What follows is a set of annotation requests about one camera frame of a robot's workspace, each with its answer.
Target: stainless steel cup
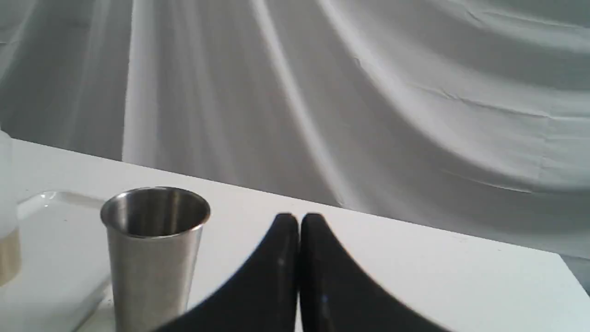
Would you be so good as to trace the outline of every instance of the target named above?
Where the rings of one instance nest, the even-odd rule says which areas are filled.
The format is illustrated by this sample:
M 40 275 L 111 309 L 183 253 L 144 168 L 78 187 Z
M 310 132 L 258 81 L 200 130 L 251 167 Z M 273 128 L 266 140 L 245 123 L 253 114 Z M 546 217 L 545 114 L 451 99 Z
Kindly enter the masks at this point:
M 152 331 L 186 311 L 207 201 L 187 190 L 140 188 L 107 201 L 117 332 Z

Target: black curved shape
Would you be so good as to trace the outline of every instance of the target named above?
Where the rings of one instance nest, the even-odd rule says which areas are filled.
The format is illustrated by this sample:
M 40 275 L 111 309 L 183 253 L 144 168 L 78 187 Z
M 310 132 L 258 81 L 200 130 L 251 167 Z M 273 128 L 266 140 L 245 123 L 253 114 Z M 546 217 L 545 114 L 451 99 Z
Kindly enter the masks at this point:
M 299 225 L 278 214 L 242 267 L 213 295 L 162 332 L 293 332 Z
M 368 277 L 320 214 L 303 219 L 299 259 L 305 332 L 447 332 Z

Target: white fabric backdrop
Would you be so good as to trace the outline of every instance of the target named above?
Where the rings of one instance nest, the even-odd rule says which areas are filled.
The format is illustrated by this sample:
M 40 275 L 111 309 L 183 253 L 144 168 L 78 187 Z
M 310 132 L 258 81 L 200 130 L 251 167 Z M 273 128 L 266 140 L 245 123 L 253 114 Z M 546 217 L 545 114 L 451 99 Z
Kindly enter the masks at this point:
M 580 258 L 589 89 L 586 0 L 0 6 L 14 137 Z

